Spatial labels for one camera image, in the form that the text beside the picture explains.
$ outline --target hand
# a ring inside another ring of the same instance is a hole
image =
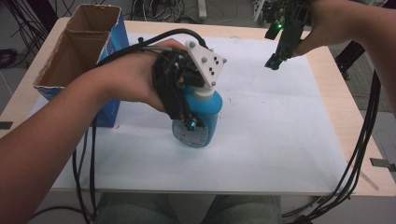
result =
[[[184,49],[175,39],[167,39],[156,46]],[[157,92],[152,85],[152,65],[157,54],[142,51],[125,55],[116,61],[105,64],[99,69],[106,69],[108,74],[108,94],[111,98],[122,101],[141,102],[164,111]]]
[[[347,0],[311,0],[309,12],[312,31],[297,46],[294,55],[354,39],[361,27],[358,23],[360,7],[363,5]]]

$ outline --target white paper sheet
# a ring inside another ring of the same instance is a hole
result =
[[[131,42],[139,36],[129,35]],[[212,142],[198,149],[185,146],[172,135],[167,115],[147,105],[122,102],[115,128],[98,129],[96,187],[209,193],[332,192],[346,162],[306,58],[288,60],[272,71],[264,64],[276,50],[275,41],[205,40],[228,60],[216,86],[223,108]],[[42,104],[40,98],[34,110]],[[75,186],[70,164],[54,188]],[[88,168],[86,159],[81,175],[85,187]]]

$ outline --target wooden table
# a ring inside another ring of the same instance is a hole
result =
[[[59,19],[35,60],[26,72],[20,86],[15,91],[0,121],[12,121],[11,130],[26,120],[39,95],[33,88],[33,82],[40,69],[46,63],[55,43],[68,19]],[[264,39],[265,29],[229,26],[209,26],[193,24],[154,23],[126,21],[127,32],[159,34],[175,28],[192,29],[202,36],[240,37],[246,39]],[[355,148],[363,119],[357,108],[328,48],[319,48],[306,55],[315,80],[318,84],[323,103],[328,111],[332,126],[338,138],[343,154],[348,160]],[[0,137],[9,130],[0,130]],[[369,143],[361,169],[360,182],[355,195],[395,196],[396,186],[386,168],[374,167],[369,158],[382,158],[374,141]]]

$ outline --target bottle label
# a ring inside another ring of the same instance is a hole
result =
[[[196,127],[194,131],[187,130],[183,123],[178,122],[174,129],[174,136],[180,142],[192,147],[203,147],[208,136],[207,127]]]

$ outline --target forearm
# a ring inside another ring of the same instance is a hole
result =
[[[26,222],[47,194],[108,100],[100,77],[97,71],[83,75],[0,139],[1,223]]]
[[[363,6],[355,40],[370,55],[396,115],[396,10]]]

